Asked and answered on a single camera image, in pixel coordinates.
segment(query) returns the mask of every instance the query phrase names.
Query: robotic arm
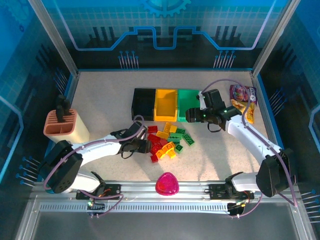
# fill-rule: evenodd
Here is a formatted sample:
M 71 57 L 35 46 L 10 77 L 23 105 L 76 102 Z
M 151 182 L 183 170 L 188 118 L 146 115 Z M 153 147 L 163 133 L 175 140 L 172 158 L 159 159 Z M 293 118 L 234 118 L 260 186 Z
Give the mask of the robotic arm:
M 248 122 L 244 124 L 241 112 L 233 106 L 226 107 L 217 89 L 203 94 L 200 92 L 197 98 L 200 101 L 200 107 L 190 108 L 186 111 L 187 121 L 190 123 L 206 122 L 208 128 L 210 124 L 220 126 L 222 130 L 237 138 L 252 153 L 260 165 L 258 172 L 239 172 L 225 180 L 223 191 L 226 192 L 229 199 L 234 199 L 245 191 L 261 191 L 267 197 L 272 197 L 289 187 L 285 169 L 273 151 L 281 156 L 289 172 L 290 180 L 293 181 L 296 173 L 293 167 L 291 150 L 282 150 Z M 65 140 L 60 141 L 39 165 L 39 174 L 43 178 L 47 178 L 63 157 L 79 149 L 57 168 L 47 185 L 56 194 L 72 190 L 84 190 L 92 195 L 99 196 L 104 192 L 104 181 L 95 172 L 86 172 L 80 168 L 105 156 L 121 154 L 123 157 L 124 152 L 130 152 L 131 154 L 135 152 L 149 153 L 151 142 L 145 140 L 147 130 L 146 126 L 142 126 L 140 122 L 136 121 L 129 129 L 112 132 L 94 142 L 72 145 Z
M 133 153 L 149 153 L 151 142 L 145 140 L 147 131 L 146 126 L 142 126 L 140 122 L 135 121 L 129 129 L 111 132 L 109 135 L 93 142 L 70 144 L 65 140 L 59 141 L 38 166 L 39 174 L 44 179 L 47 178 L 63 157 L 76 149 L 80 149 L 61 164 L 50 177 L 47 185 L 55 194 L 83 190 L 98 196 L 104 190 L 104 181 L 95 172 L 87 172 L 80 167 L 106 156 L 121 154 L 123 157 L 125 152 L 131 155 Z
M 187 121 L 189 123 L 207 122 L 208 129 L 210 124 L 219 125 L 221 129 L 238 139 L 260 165 L 259 172 L 239 172 L 226 179 L 226 185 L 228 185 L 226 191 L 230 196 L 243 191 L 261 191 L 267 197 L 273 197 L 289 187 L 285 170 L 271 149 L 281 156 L 290 180 L 294 181 L 296 173 L 293 167 L 293 152 L 290 149 L 282 150 L 248 122 L 244 124 L 241 112 L 234 106 L 226 107 L 217 89 L 203 94 L 199 92 L 197 98 L 200 101 L 200 107 L 186 111 Z

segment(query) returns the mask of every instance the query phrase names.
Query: snack bag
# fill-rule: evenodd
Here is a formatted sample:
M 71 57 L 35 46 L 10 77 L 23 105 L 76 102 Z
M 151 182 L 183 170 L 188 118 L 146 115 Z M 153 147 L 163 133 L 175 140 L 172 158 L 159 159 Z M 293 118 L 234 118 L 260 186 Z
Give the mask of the snack bag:
M 232 106 L 234 106 L 235 108 L 239 109 L 241 113 L 244 113 L 248 103 L 244 102 L 244 101 L 236 101 L 234 99 L 231 99 L 231 104 Z M 245 119 L 251 123 L 254 124 L 255 123 L 255 118 L 254 118 L 254 111 L 255 111 L 255 104 L 253 102 L 250 103 L 250 106 L 248 108 L 248 111 L 246 111 L 244 117 Z
M 245 86 L 245 88 L 249 90 L 251 103 L 257 104 L 257 89 L 253 86 Z M 230 99 L 237 100 L 238 102 L 248 102 L 248 94 L 239 84 L 230 85 L 229 92 Z

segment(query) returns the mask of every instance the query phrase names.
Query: speckled surface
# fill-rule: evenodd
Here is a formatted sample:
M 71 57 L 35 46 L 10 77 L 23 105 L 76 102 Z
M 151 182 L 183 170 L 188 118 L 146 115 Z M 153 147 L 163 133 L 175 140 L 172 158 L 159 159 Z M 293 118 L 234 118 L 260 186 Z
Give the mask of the speckled surface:
M 216 71 L 105 71 L 82 72 L 74 95 L 76 109 L 90 132 L 90 140 L 110 132 L 128 128 L 131 124 L 131 104 L 134 88 L 173 88 L 203 90 L 210 82 L 222 78 L 236 79 L 252 86 L 249 72 Z M 220 91 L 226 106 L 230 106 L 231 82 L 219 82 L 212 88 Z M 258 106 L 254 111 L 254 127 L 267 136 Z M 259 165 L 241 143 L 228 133 L 210 133 L 205 123 L 174 123 L 184 128 L 194 139 L 189 147 L 183 140 L 183 152 L 170 159 L 151 163 L 150 153 L 135 153 L 128 159 L 120 155 L 107 156 L 83 166 L 97 172 L 105 180 L 154 181 L 165 173 L 173 173 L 179 181 L 224 180 L 243 171 L 255 172 Z M 165 122 L 146 122 L 163 129 Z

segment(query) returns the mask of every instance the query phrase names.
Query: yellow bin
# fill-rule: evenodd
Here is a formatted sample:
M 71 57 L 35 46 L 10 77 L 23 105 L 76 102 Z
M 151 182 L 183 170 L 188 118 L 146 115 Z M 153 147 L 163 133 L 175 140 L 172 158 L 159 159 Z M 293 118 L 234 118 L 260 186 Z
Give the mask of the yellow bin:
M 155 91 L 154 120 L 176 122 L 178 116 L 178 90 L 159 89 Z

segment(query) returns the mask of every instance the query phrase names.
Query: cable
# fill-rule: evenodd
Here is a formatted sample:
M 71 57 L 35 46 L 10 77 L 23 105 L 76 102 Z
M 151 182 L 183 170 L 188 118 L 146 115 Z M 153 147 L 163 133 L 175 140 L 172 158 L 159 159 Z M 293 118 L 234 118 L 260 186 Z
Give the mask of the cable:
M 83 150 L 91 145 L 95 145 L 95 144 L 102 144 L 102 143 L 119 143 L 119 142 L 122 142 L 122 141 L 126 141 L 126 140 L 129 140 L 129 139 L 132 139 L 134 138 L 135 136 L 137 136 L 140 131 L 144 128 L 144 117 L 141 116 L 141 115 L 136 115 L 133 119 L 133 122 L 136 122 L 136 119 L 137 118 L 141 118 L 141 126 L 139 128 L 139 130 L 131 135 L 131 136 L 128 136 L 128 137 L 125 137 L 125 138 L 121 138 L 121 139 L 102 139 L 102 140 L 96 140 L 96 141 L 92 141 L 92 142 L 88 142 L 80 147 L 77 147 L 76 149 L 72 150 L 71 152 L 69 152 L 67 155 L 65 155 L 63 158 L 61 158 L 61 160 L 57 163 L 57 165 L 54 166 L 54 168 L 51 170 L 51 172 L 48 174 L 48 176 L 45 178 L 44 182 L 43 182 L 43 188 L 45 190 L 50 190 L 51 188 L 50 187 L 47 187 L 47 183 L 49 181 L 49 179 L 52 177 L 52 175 L 55 173 L 55 171 L 60 167 L 61 164 L 65 163 L 68 158 L 76 153 L 77 151 L 79 150 Z
M 218 132 L 221 131 L 221 129 L 222 129 L 221 127 L 220 127 L 220 129 L 218 129 L 218 130 L 210 130 L 210 124 L 211 124 L 211 123 L 208 122 L 208 125 L 206 126 L 206 127 L 208 128 L 208 130 L 209 130 L 210 133 L 218 133 Z
M 261 203 L 262 196 L 263 196 L 263 194 L 261 194 L 260 199 L 258 200 L 258 202 L 256 203 L 256 205 L 255 205 L 250 211 L 248 211 L 248 212 L 246 212 L 246 213 L 243 213 L 243 214 L 241 214 L 241 215 L 230 216 L 231 219 L 234 219 L 234 218 L 242 218 L 242 217 L 247 216 L 247 215 L 249 215 L 250 213 L 252 213 L 252 212 L 259 206 L 259 204 Z
M 113 198 L 116 198 L 116 197 L 120 197 L 119 201 L 117 201 L 115 205 L 113 205 L 108 211 L 99 214 L 98 215 L 99 217 L 102 217 L 102 216 L 108 214 L 111 210 L 113 210 L 124 199 L 124 195 L 122 193 L 117 194 L 117 195 L 112 195 L 112 196 L 101 196 L 101 197 L 98 197 L 98 196 L 94 196 L 94 195 L 90 194 L 89 192 L 86 192 L 86 191 L 83 191 L 83 190 L 80 190 L 80 192 L 83 193 L 84 195 L 87 195 L 90 198 L 97 199 L 97 200 L 106 200 L 106 199 L 113 199 Z
M 110 188 L 108 188 L 108 189 L 104 190 L 104 191 L 103 191 L 103 193 L 102 193 L 102 194 L 100 194 L 98 197 L 99 197 L 99 198 L 104 197 L 104 196 L 107 194 L 107 192 L 109 192 L 109 191 L 111 191 L 111 189 L 110 189 Z
M 223 79 L 218 79 L 218 80 L 215 80 L 213 82 L 211 82 L 208 86 L 206 86 L 204 88 L 204 90 L 201 92 L 201 94 L 203 94 L 209 87 L 211 87 L 213 84 L 215 83 L 218 83 L 218 82 L 224 82 L 224 81 L 229 81 L 229 82 L 234 82 L 236 84 L 239 84 L 246 92 L 246 94 L 248 95 L 248 104 L 246 105 L 246 108 L 244 110 L 244 112 L 242 113 L 242 123 L 243 125 L 254 135 L 256 136 L 264 145 L 266 145 L 273 153 L 274 155 L 278 158 L 283 170 L 284 170 L 284 173 L 285 173 L 285 176 L 286 176 L 286 179 L 288 181 L 288 184 L 289 184 L 289 188 L 290 188 L 290 192 L 291 192 L 291 195 L 292 195 L 292 199 L 293 199 L 293 202 L 288 199 L 287 197 L 285 197 L 283 194 L 281 193 L 278 193 L 281 197 L 283 197 L 285 200 L 287 200 L 290 204 L 292 204 L 293 206 L 295 207 L 298 207 L 298 203 L 297 203 L 297 198 L 296 198 L 296 194 L 295 194 L 295 190 L 294 190 L 294 186 L 292 184 L 292 181 L 291 181 L 291 178 L 290 178 L 290 174 L 289 174 L 289 171 L 287 169 L 287 166 L 284 162 L 284 160 L 282 159 L 282 157 L 277 153 L 277 151 L 270 145 L 268 144 L 268 142 L 266 142 L 259 134 L 257 134 L 252 128 L 250 128 L 249 125 L 246 124 L 246 120 L 245 120 L 245 114 L 246 112 L 248 111 L 249 109 L 249 106 L 250 106 L 250 103 L 251 103 L 251 99 L 250 99 L 250 93 L 249 93 L 249 90 L 243 86 L 242 83 L 236 81 L 236 80 L 233 80 L 233 79 L 227 79 L 227 78 L 223 78 Z
M 129 153 L 131 153 L 129 156 L 124 157 L 124 152 L 123 152 L 123 150 L 124 150 L 125 146 L 127 146 L 127 145 L 132 145 L 132 143 L 131 143 L 131 142 L 126 142 L 125 144 L 122 145 L 122 147 L 121 147 L 121 151 L 122 151 L 122 152 L 121 152 L 121 157 L 122 157 L 123 159 L 128 159 L 128 158 L 130 158 L 130 157 L 134 154 L 134 152 L 138 149 L 138 147 L 136 147 L 136 149 L 133 149 L 133 150 L 129 151 Z

